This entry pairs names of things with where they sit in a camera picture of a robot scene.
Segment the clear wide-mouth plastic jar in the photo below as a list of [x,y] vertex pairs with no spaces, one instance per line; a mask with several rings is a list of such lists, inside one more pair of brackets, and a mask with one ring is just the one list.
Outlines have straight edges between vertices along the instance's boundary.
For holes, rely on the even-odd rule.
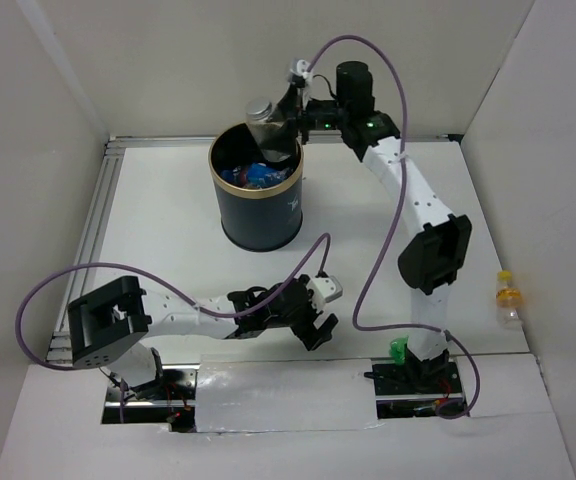
[[266,97],[248,102],[245,108],[246,125],[267,162],[288,160],[294,153],[286,120],[280,109]]

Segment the clear bottle blue label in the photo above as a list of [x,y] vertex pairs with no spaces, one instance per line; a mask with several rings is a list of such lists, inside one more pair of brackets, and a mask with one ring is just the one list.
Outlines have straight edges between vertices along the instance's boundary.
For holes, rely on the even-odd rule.
[[293,172],[294,170],[291,167],[278,170],[264,163],[251,163],[222,170],[220,177],[235,187],[259,190],[280,185],[287,180]]

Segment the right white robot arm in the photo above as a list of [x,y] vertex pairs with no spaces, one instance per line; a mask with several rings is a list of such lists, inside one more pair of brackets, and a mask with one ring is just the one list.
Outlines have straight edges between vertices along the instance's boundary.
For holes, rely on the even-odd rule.
[[404,379],[416,392],[428,391],[448,368],[447,299],[467,253],[472,223],[439,199],[405,148],[404,130],[376,109],[373,76],[359,61],[336,68],[330,99],[310,98],[312,66],[295,60],[288,89],[265,120],[259,141],[271,160],[283,159],[313,131],[336,130],[396,201],[394,224],[403,224],[408,244],[397,259],[411,290],[411,320],[403,354]]

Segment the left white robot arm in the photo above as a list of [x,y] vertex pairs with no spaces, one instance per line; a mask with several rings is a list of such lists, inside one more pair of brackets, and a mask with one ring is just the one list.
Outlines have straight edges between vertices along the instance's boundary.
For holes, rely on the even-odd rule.
[[137,397],[152,399],[164,390],[166,376],[159,352],[143,339],[248,340],[267,330],[288,329],[312,351],[331,340],[337,317],[316,321],[342,294],[332,276],[301,275],[285,287],[255,286],[209,298],[203,312],[170,294],[143,289],[135,276],[122,276],[68,305],[72,366],[106,368]]

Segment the dark blue cylindrical bin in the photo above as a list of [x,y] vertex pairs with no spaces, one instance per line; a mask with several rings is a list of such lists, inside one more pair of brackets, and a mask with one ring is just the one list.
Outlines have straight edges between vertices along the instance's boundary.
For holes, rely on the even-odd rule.
[[[292,175],[278,186],[248,190],[230,185],[220,172],[251,163],[264,163],[281,170],[291,167]],[[213,141],[208,164],[218,202],[220,221],[226,237],[236,246],[253,252],[269,252],[289,244],[303,223],[303,150],[280,163],[265,161],[244,123],[236,124]]]

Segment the silver tape sheet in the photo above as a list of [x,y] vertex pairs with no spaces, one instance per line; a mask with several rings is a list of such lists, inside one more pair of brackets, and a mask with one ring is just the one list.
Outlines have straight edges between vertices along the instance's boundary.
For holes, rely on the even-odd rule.
[[199,368],[201,433],[356,431],[378,426],[368,360],[206,362]]

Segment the green bottle near right base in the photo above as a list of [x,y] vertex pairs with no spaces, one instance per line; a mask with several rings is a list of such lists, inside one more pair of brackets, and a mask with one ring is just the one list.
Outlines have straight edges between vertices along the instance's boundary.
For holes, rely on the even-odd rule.
[[390,359],[397,366],[402,366],[406,363],[407,343],[408,343],[408,337],[403,336],[393,339],[389,344]]

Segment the small bottle yellow cap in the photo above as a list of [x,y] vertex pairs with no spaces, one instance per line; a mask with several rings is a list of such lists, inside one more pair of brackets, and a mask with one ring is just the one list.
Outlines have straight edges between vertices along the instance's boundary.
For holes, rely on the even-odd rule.
[[502,270],[497,274],[495,302],[498,323],[507,329],[521,329],[519,309],[523,305],[523,296],[513,285],[513,275],[510,271]]

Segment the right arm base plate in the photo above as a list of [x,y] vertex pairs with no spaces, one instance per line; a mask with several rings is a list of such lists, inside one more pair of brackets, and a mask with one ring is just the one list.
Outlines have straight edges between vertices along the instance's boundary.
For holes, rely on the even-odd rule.
[[428,418],[437,412],[452,417],[467,406],[457,365],[451,360],[423,378],[394,362],[373,363],[363,376],[373,384],[379,419]]

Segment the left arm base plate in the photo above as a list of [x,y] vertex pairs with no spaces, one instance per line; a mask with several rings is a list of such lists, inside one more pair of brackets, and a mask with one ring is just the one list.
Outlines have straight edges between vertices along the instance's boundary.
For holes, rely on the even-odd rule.
[[169,365],[163,369],[163,383],[150,393],[137,394],[122,385],[115,373],[108,379],[101,423],[103,425],[160,425],[170,432],[192,433],[198,368]]

